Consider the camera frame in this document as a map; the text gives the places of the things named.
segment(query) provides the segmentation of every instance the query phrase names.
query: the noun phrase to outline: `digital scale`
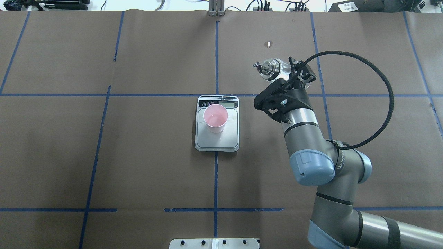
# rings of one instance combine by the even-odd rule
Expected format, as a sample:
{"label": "digital scale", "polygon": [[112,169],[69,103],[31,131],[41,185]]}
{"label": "digital scale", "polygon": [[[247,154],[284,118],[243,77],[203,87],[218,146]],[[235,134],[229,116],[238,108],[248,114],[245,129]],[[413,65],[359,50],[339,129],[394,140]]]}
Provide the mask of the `digital scale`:
{"label": "digital scale", "polygon": [[[205,109],[214,104],[228,111],[228,121],[221,133],[212,133],[203,120]],[[240,112],[236,96],[202,95],[195,114],[195,148],[198,151],[236,152],[240,148]]]}

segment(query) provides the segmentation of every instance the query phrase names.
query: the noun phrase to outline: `white bracket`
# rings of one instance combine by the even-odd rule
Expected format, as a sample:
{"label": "white bracket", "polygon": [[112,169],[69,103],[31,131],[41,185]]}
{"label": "white bracket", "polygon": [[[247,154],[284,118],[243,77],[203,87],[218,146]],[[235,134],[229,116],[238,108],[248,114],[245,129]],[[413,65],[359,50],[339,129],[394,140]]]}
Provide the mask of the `white bracket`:
{"label": "white bracket", "polygon": [[225,0],[209,0],[210,16],[224,16],[225,15]]}
{"label": "white bracket", "polygon": [[169,249],[260,249],[254,238],[173,239]]}

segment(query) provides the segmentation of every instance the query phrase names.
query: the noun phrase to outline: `pink cup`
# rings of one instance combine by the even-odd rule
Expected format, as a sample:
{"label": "pink cup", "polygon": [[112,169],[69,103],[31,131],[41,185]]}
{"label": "pink cup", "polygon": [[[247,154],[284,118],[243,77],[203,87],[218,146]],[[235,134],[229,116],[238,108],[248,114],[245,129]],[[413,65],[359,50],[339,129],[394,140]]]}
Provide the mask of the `pink cup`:
{"label": "pink cup", "polygon": [[228,111],[222,105],[210,105],[203,113],[203,120],[209,131],[212,133],[220,133],[223,131],[226,122],[228,121]]}

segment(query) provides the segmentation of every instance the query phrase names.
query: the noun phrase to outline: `white label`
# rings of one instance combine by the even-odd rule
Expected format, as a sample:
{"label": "white label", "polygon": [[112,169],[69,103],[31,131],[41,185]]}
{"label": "white label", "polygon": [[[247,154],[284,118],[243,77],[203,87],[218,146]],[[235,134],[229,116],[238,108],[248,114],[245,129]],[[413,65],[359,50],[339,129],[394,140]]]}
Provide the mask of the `white label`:
{"label": "white label", "polygon": [[338,7],[340,8],[340,10],[342,12],[351,12],[351,11],[358,10],[357,6],[355,6],[354,2],[345,3],[345,4],[339,4]]}

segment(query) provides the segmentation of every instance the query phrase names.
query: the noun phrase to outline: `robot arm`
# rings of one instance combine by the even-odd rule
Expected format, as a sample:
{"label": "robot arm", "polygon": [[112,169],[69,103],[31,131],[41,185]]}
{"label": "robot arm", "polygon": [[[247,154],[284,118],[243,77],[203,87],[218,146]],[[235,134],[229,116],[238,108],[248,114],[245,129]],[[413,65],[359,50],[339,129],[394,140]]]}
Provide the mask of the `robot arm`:
{"label": "robot arm", "polygon": [[339,141],[324,140],[305,89],[316,76],[302,61],[289,61],[290,66],[279,59],[254,64],[271,82],[254,105],[282,124],[297,182],[318,186],[309,242],[318,249],[443,249],[442,233],[353,209],[371,162],[355,149],[340,149]]}

